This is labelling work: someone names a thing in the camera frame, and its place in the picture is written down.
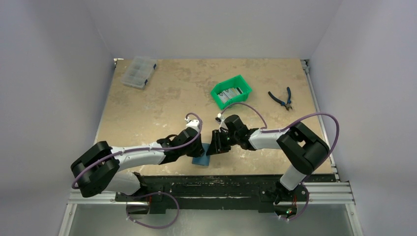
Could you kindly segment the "green plastic bin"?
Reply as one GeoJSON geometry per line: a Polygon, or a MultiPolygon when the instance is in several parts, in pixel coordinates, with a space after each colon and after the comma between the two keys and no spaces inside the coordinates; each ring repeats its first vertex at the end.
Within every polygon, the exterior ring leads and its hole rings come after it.
{"type": "Polygon", "coordinates": [[[214,86],[210,94],[220,110],[236,102],[244,102],[248,99],[252,88],[241,76],[237,75],[214,86]]]}

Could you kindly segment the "stack of credit cards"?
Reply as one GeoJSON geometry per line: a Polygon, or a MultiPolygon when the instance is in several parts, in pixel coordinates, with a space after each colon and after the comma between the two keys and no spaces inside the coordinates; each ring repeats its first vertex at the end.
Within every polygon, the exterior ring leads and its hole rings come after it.
{"type": "Polygon", "coordinates": [[[232,98],[235,98],[241,94],[242,91],[240,88],[229,88],[221,91],[217,96],[223,103],[225,103],[226,101],[229,101],[232,98]]]}

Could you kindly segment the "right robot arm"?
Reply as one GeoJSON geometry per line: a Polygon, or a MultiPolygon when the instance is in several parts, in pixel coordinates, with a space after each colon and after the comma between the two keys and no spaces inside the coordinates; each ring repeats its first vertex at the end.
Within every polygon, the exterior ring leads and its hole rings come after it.
{"type": "Polygon", "coordinates": [[[302,122],[282,131],[263,131],[248,128],[238,115],[218,117],[220,127],[213,130],[207,155],[229,152],[234,145],[244,150],[280,149],[290,161],[290,166],[276,187],[277,196],[290,199],[296,187],[311,175],[328,157],[330,148],[302,122]]]}

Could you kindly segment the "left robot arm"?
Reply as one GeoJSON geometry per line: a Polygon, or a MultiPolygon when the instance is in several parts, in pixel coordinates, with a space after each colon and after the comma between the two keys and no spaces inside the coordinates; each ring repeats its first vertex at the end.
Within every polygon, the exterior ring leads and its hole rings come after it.
{"type": "Polygon", "coordinates": [[[148,145],[136,147],[111,147],[100,141],[90,147],[70,169],[74,175],[72,189],[80,190],[88,198],[103,191],[121,192],[134,201],[145,198],[146,187],[138,174],[123,178],[123,170],[144,166],[162,165],[177,161],[182,156],[199,157],[204,154],[201,129],[187,127],[178,135],[162,138],[148,145]]]}

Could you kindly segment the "blue card holder wallet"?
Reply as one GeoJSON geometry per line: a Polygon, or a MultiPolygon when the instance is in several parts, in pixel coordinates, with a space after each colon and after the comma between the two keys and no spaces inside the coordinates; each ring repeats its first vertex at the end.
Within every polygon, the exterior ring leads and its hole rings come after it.
{"type": "Polygon", "coordinates": [[[209,163],[210,163],[210,156],[207,155],[207,151],[209,149],[209,144],[208,143],[202,143],[202,146],[203,146],[203,149],[204,149],[203,155],[200,156],[200,157],[193,157],[192,164],[207,167],[207,166],[209,166],[209,163]]]}

